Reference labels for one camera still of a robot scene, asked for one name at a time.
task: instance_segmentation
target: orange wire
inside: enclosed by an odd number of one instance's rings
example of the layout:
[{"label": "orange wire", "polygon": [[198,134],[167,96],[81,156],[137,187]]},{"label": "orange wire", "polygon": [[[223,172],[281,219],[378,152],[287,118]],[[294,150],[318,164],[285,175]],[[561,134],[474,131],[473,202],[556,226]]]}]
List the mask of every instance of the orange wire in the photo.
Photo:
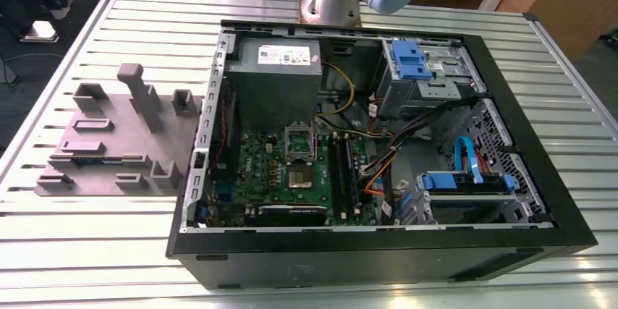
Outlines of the orange wire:
[{"label": "orange wire", "polygon": [[370,194],[370,195],[385,195],[385,193],[384,193],[384,192],[380,192],[380,191],[374,191],[374,190],[369,190],[369,191],[368,191],[368,192],[365,192],[365,193],[368,193],[368,194]]},{"label": "orange wire", "polygon": [[380,175],[382,174],[382,172],[386,170],[386,168],[389,168],[390,164],[393,163],[393,160],[396,159],[397,157],[397,154],[390,158],[390,160],[385,163],[385,165],[382,166],[382,168],[378,170],[378,173],[376,173],[372,181],[368,183],[368,185],[365,186],[365,189],[364,189],[364,192],[369,192],[370,191],[370,188],[372,188],[372,185],[373,183],[377,181]]}]

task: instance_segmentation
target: aluminum table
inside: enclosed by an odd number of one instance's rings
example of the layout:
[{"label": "aluminum table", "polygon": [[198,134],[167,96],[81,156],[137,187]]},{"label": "aluminum table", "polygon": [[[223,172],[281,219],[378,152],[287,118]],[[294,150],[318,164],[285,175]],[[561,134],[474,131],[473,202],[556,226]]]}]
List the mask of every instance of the aluminum table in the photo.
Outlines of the aluminum table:
[{"label": "aluminum table", "polygon": [[482,35],[600,246],[489,282],[207,291],[165,256],[174,197],[34,193],[82,82],[205,95],[222,19],[297,22],[297,0],[101,0],[0,160],[0,306],[57,308],[616,308],[618,126],[544,27],[520,14],[408,7],[366,27]]}]

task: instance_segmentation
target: floor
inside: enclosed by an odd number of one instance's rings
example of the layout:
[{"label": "floor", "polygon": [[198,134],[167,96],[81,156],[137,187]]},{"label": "floor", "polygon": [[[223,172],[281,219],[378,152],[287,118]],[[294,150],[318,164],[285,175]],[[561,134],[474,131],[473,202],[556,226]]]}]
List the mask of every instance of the floor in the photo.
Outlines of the floor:
[{"label": "floor", "polygon": [[[23,44],[0,30],[0,53],[10,59],[23,54],[65,55],[99,0],[75,0],[69,13],[70,39],[57,44]],[[46,87],[61,58],[57,56],[27,56],[10,62],[11,69],[21,76],[21,84],[10,88],[0,84],[0,152],[8,146],[27,117],[41,92]],[[618,49],[609,48],[600,40],[589,49],[576,66],[618,118]]]}]

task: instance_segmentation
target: yellow wire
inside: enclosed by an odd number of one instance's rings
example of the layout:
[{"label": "yellow wire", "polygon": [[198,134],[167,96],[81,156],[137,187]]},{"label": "yellow wire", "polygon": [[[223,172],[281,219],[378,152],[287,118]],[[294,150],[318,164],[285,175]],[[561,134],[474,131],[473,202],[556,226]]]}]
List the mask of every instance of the yellow wire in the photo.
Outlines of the yellow wire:
[{"label": "yellow wire", "polygon": [[321,112],[318,113],[317,115],[318,116],[333,116],[333,115],[337,115],[340,114],[345,109],[348,109],[348,107],[354,103],[356,101],[356,84],[352,82],[352,78],[348,76],[348,74],[344,72],[342,69],[340,69],[338,67],[336,67],[332,63],[328,63],[328,62],[322,62],[322,64],[328,65],[329,67],[332,67],[333,69],[337,70],[337,72],[341,74],[341,76],[345,77],[346,81],[348,81],[348,84],[350,85],[350,99],[348,100],[348,103],[346,105],[344,105],[338,110],[336,111],[329,111],[329,112]]}]

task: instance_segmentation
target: blue latch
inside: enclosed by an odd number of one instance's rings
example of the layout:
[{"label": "blue latch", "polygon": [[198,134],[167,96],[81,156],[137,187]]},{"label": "blue latch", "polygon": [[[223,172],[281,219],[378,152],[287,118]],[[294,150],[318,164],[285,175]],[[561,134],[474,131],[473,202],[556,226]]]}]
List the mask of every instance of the blue latch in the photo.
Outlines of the blue latch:
[{"label": "blue latch", "polygon": [[430,80],[434,74],[425,67],[425,54],[413,41],[393,42],[393,57],[402,80]]},{"label": "blue latch", "polygon": [[516,178],[510,174],[505,174],[502,175],[502,179],[505,180],[506,189],[509,193],[513,192],[517,188]]},{"label": "blue latch", "polygon": [[456,177],[450,173],[429,173],[424,175],[426,190],[457,190]]}]

